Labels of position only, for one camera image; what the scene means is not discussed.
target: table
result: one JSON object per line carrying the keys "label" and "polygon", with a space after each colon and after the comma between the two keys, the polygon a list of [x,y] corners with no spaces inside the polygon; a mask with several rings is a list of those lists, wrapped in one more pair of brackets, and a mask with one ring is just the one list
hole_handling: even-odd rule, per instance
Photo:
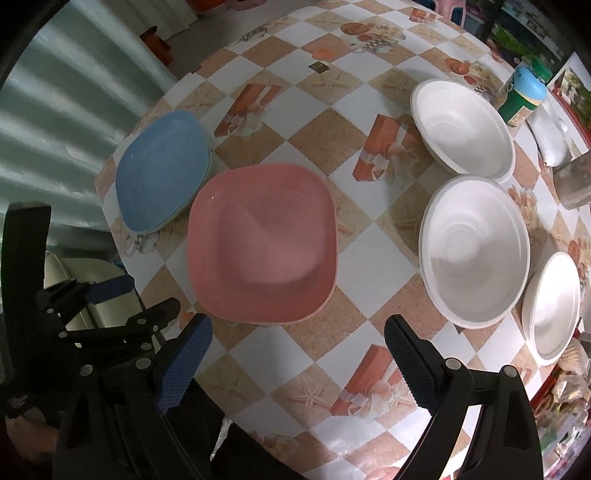
{"label": "table", "polygon": [[[187,109],[210,136],[216,172],[286,162],[324,179],[339,233],[330,300],[312,318],[283,327],[214,317],[215,338],[196,375],[229,417],[304,476],[392,478],[429,421],[385,349],[383,327],[393,313],[403,314],[444,357],[491,371],[515,365],[530,398],[550,372],[525,343],[519,307],[492,327],[462,330],[435,309],[418,267],[420,221],[449,174],[418,140],[410,93],[429,78],[452,78],[485,93],[511,72],[475,37],[412,2],[324,0],[204,61],[144,115],[97,177],[105,216],[145,304],[175,297],[182,318],[203,311],[185,265],[188,212],[160,231],[155,246],[125,256],[129,232],[113,181],[140,131],[169,111]],[[379,133],[384,123],[395,125],[393,137],[370,141],[372,129]],[[588,291],[591,212],[559,204],[532,133],[525,126],[515,135],[517,164],[504,187],[528,226],[532,272],[555,248],[568,251]],[[381,150],[372,156],[376,145]],[[380,168],[388,157],[393,172]],[[357,165],[356,176],[381,179],[357,181]],[[178,333],[178,325],[167,335]],[[446,472],[461,465],[477,419],[478,407],[471,407]]]}

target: round white bowl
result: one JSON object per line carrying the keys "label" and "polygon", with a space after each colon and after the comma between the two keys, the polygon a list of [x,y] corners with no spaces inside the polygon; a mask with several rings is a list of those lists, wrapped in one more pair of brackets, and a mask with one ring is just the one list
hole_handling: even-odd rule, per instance
{"label": "round white bowl", "polygon": [[410,105],[425,146],[441,165],[498,183],[513,175],[509,129],[478,93],[452,80],[427,80],[414,88]]}
{"label": "round white bowl", "polygon": [[442,315],[477,329],[515,306],[530,268],[530,241],[515,203],[492,180],[445,183],[427,205],[419,234],[425,287]]}
{"label": "round white bowl", "polygon": [[559,359],[580,313],[581,289],[573,259],[556,252],[525,291],[521,321],[532,355],[540,365]]}

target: pink bowl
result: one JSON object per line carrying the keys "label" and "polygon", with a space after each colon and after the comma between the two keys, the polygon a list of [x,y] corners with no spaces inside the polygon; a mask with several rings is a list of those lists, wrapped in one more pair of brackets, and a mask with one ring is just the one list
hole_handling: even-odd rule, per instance
{"label": "pink bowl", "polygon": [[195,198],[187,262],[195,295],[214,316],[256,324],[304,320],[335,287],[330,192],[295,165],[226,171]]}

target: floor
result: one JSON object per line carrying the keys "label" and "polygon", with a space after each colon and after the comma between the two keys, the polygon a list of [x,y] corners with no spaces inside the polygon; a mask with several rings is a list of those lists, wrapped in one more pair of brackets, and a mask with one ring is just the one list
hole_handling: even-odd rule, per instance
{"label": "floor", "polygon": [[213,18],[199,18],[188,29],[167,40],[174,61],[168,66],[179,79],[220,48],[238,40],[246,32],[316,0],[268,0],[260,7],[237,12],[226,10]]}

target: green bottle cap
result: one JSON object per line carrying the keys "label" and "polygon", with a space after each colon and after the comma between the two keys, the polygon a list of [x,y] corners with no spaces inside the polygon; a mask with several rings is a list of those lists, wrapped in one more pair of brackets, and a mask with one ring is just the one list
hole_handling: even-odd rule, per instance
{"label": "green bottle cap", "polygon": [[538,59],[531,62],[531,71],[544,83],[548,83],[552,78],[552,71]]}

